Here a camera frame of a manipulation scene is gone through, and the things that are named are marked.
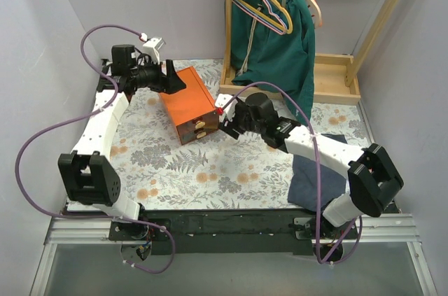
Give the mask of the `orange drawer box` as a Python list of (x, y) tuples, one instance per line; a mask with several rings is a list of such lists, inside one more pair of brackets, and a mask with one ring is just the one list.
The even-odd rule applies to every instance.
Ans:
[(215, 100), (193, 66), (177, 72), (186, 89), (175, 94), (160, 94), (161, 102), (180, 140), (186, 132), (200, 129), (218, 129)]

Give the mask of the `clear plastic drawer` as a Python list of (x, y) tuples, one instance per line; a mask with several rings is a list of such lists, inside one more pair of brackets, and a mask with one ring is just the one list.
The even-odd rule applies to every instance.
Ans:
[(187, 143), (203, 139), (204, 137), (213, 134), (214, 132), (217, 132), (218, 130), (215, 129), (209, 129), (209, 128), (200, 128), (196, 130), (192, 130), (189, 132), (186, 132), (185, 134), (182, 134), (180, 136), (180, 142), (182, 145), (186, 145)]

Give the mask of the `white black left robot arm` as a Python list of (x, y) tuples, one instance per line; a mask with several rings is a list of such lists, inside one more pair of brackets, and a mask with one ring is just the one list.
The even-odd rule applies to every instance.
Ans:
[(174, 94), (186, 88), (174, 63), (160, 59), (160, 37), (148, 39), (137, 50), (133, 45), (115, 45), (112, 60), (104, 60), (97, 85), (93, 116), (70, 153), (58, 159), (58, 168), (68, 198), (101, 210), (114, 218), (126, 218), (125, 231), (135, 240), (149, 231), (139, 216), (142, 207), (121, 191), (121, 180), (110, 163), (113, 137), (132, 96), (141, 88)]

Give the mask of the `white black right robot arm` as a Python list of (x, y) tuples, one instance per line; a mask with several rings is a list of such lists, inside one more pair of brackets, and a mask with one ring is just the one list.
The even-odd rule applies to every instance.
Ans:
[(234, 139), (246, 132), (259, 134), (270, 147), (312, 160), (348, 180), (350, 191), (331, 199), (316, 221), (322, 237), (335, 237), (343, 224), (363, 214), (379, 217), (404, 186), (384, 147), (350, 146), (311, 133), (299, 122), (279, 116), (266, 94), (256, 92), (245, 100), (220, 94), (215, 106), (220, 130)]

